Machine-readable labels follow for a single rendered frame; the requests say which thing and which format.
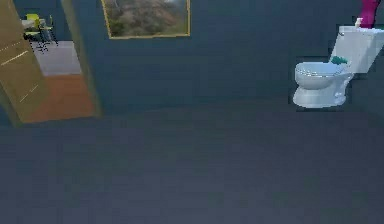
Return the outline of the gold framed landscape picture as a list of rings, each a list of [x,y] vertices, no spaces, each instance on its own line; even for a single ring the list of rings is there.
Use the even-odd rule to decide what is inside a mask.
[[[110,39],[191,35],[191,0],[101,0]]]

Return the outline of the white toilet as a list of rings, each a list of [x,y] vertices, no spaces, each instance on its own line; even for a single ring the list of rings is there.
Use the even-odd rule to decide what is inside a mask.
[[[346,101],[346,87],[355,74],[366,74],[384,47],[384,30],[340,26],[327,62],[301,62],[295,66],[298,85],[292,101],[304,108],[326,108]],[[343,57],[347,64],[330,62]]]

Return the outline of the olive wooden room door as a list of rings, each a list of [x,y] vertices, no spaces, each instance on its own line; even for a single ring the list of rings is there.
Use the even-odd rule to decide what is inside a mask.
[[[13,0],[0,0],[0,86],[22,122],[48,96],[45,77],[28,40]]]

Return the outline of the yellow green chair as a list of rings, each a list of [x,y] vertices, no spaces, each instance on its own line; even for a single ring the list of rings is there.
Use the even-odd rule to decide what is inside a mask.
[[[36,49],[42,53],[48,50],[48,45],[58,40],[54,33],[53,17],[49,16],[49,22],[41,18],[38,14],[27,14],[23,20],[24,33],[23,38],[30,45],[36,44]]]

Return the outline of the magenta cloth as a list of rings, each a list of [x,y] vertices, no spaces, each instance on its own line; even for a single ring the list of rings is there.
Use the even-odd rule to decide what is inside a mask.
[[[377,8],[381,0],[362,0],[361,18],[362,28],[372,28],[375,23]]]

